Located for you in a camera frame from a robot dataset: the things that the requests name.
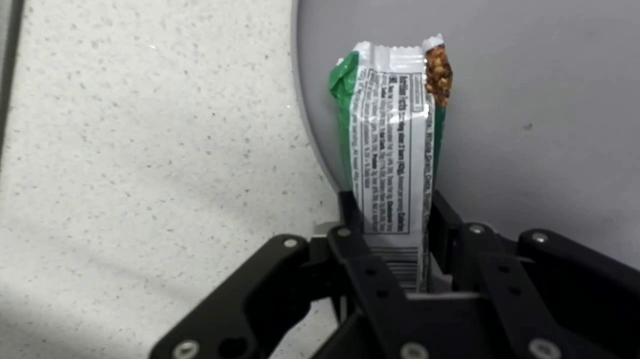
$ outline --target screw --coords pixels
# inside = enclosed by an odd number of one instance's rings
[[[540,234],[540,232],[531,234],[531,240],[538,242],[538,244],[547,242],[545,234]]]
[[[295,248],[295,246],[298,246],[298,240],[290,238],[290,240],[283,242],[283,248]]]
[[[469,226],[467,230],[469,230],[472,234],[478,234],[478,236],[480,236],[480,234],[484,232],[484,226],[473,224],[473,226]]]
[[[400,348],[401,359],[427,359],[427,352],[422,344],[404,344]]]
[[[195,342],[182,342],[174,350],[174,359],[194,359],[199,352]]]
[[[340,236],[340,238],[348,238],[348,236],[352,236],[352,232],[350,232],[348,228],[340,228],[340,230],[337,230],[337,236]]]
[[[554,342],[536,338],[527,344],[527,352],[536,358],[536,359],[562,359],[562,352]]]

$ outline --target nutrition label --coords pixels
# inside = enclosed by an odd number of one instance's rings
[[[422,232],[423,162],[430,150],[422,76],[374,68],[357,76],[350,148],[364,236],[412,236],[415,228]]]

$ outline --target bolt hole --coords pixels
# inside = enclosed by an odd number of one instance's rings
[[[520,288],[508,288],[508,294],[522,296],[522,290]]]
[[[246,348],[248,346],[246,346],[244,338],[230,338],[219,344],[218,354],[219,354],[219,358],[234,359],[234,358],[244,356]]]

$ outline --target snack bar wrapper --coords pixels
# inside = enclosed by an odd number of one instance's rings
[[[442,36],[412,48],[359,42],[330,74],[361,236],[405,292],[423,290],[426,224],[449,86]]]

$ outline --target speckled surface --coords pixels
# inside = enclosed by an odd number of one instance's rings
[[[0,178],[1,358],[146,358],[259,244],[336,200],[290,3],[30,0]],[[276,358],[331,330],[325,306]]]

